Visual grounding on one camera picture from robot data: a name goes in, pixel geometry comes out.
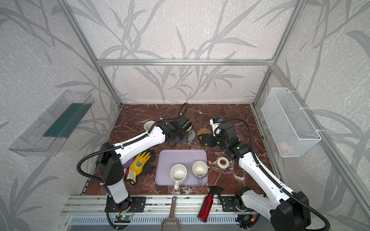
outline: wall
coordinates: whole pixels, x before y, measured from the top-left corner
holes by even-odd
[[[101,59],[269,59],[296,0],[68,3]],[[253,102],[266,69],[105,67],[124,103]]]
[[[86,178],[76,163],[103,143],[118,106],[55,1],[0,2],[0,229],[51,230]],[[95,103],[55,157],[8,150],[66,89]],[[93,161],[83,166],[89,171]]]
[[[368,189],[369,7],[370,1],[307,4],[277,61]],[[276,80],[272,77],[265,91],[281,86]],[[302,157],[284,159],[272,146],[286,183],[306,193],[310,205],[329,219],[333,230],[370,230],[370,221],[320,145]]]

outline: glove cuff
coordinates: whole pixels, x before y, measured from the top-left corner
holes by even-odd
[[[128,169],[127,181],[130,182],[131,184],[136,183],[136,173],[135,173],[135,171],[132,171],[131,169]]]

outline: mug handle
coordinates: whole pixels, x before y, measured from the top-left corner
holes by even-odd
[[[179,190],[180,182],[175,181],[174,190]]]

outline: white tape roll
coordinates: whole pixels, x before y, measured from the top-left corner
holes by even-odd
[[[220,158],[218,158],[217,160],[217,165],[222,168],[222,169],[225,169],[229,166],[229,160],[226,158],[226,157],[223,157],[221,156]]]

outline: cup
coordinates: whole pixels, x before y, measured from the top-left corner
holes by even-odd
[[[198,185],[202,185],[202,177],[204,177],[207,174],[208,167],[207,164],[203,161],[197,161],[193,164],[193,173],[195,176],[198,177]]]
[[[149,131],[150,127],[153,125],[153,123],[155,123],[155,121],[147,121],[145,124],[144,124],[144,129],[145,131]]]
[[[179,190],[180,185],[185,183],[188,171],[182,164],[177,164],[171,168],[171,178],[175,181],[174,190]]]

